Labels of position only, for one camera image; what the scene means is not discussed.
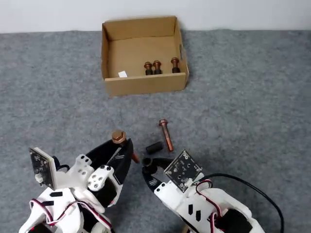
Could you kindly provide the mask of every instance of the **cardboard box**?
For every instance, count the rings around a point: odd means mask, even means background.
[[[171,58],[180,73],[172,74]],[[159,60],[162,74],[145,75],[145,62]],[[125,71],[127,77],[119,77]],[[103,23],[102,74],[111,96],[183,90],[189,76],[177,17],[147,17]]]

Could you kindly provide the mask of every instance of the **black cylinder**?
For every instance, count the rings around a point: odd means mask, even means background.
[[[163,149],[163,143],[162,142],[156,142],[156,143],[153,143],[152,145],[146,147],[147,154],[154,154],[154,153],[156,153],[162,149]]]
[[[153,75],[154,73],[153,73],[153,71],[152,71],[152,69],[147,69],[146,70],[146,75]]]
[[[155,69],[155,74],[162,74],[162,70],[160,70],[160,69]]]
[[[180,68],[178,68],[178,67],[173,67],[172,73],[173,73],[173,74],[174,74],[174,73],[180,73]]]

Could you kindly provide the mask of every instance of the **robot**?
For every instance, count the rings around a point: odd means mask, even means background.
[[[212,188],[211,180],[204,176],[202,168],[187,151],[184,150],[174,160],[145,158],[142,163],[146,184],[167,208],[186,223],[188,233],[264,233],[247,206],[225,191]],[[164,169],[170,181],[165,183],[153,176],[158,167]],[[284,232],[283,216],[276,207],[281,217],[281,232]]]
[[[19,233],[114,232],[105,208],[117,203],[132,158],[138,162],[125,132],[80,154],[71,168],[38,147],[30,156],[35,179],[47,188],[30,201],[31,214]]]

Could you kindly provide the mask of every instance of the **box flap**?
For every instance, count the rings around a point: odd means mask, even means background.
[[[175,30],[175,19],[175,16],[144,17],[106,21],[103,25],[109,40],[172,36]]]

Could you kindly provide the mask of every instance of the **carpet floor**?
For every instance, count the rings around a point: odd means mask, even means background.
[[[266,192],[284,213],[285,232],[311,229],[311,32],[183,32],[190,78],[184,91],[110,98],[100,71],[100,32],[0,34],[0,230],[15,233],[42,191],[28,147],[62,163],[110,139],[114,129],[135,151],[163,140],[187,149],[206,174],[226,172]],[[246,204],[267,233],[276,210],[235,181],[214,185]],[[118,233],[178,233],[182,221],[130,168],[118,204],[106,212]]]

